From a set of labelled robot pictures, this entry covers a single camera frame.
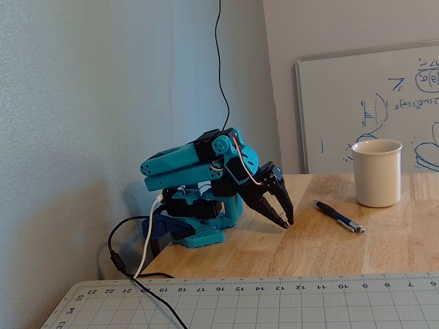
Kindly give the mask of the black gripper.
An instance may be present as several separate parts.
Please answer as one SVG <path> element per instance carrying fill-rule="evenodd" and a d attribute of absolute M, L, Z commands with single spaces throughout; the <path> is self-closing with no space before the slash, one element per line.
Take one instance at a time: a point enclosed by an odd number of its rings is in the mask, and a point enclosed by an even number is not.
<path fill-rule="evenodd" d="M 285 187 L 281 169 L 273 162 L 268 162 L 258 169 L 256 175 L 245 184 L 238 186 L 237 191 L 245 203 L 254 211 L 269 219 L 283 229 L 294 224 L 294 206 Z M 268 203 L 265 194 L 275 196 L 281 205 L 287 222 L 284 221 Z"/>

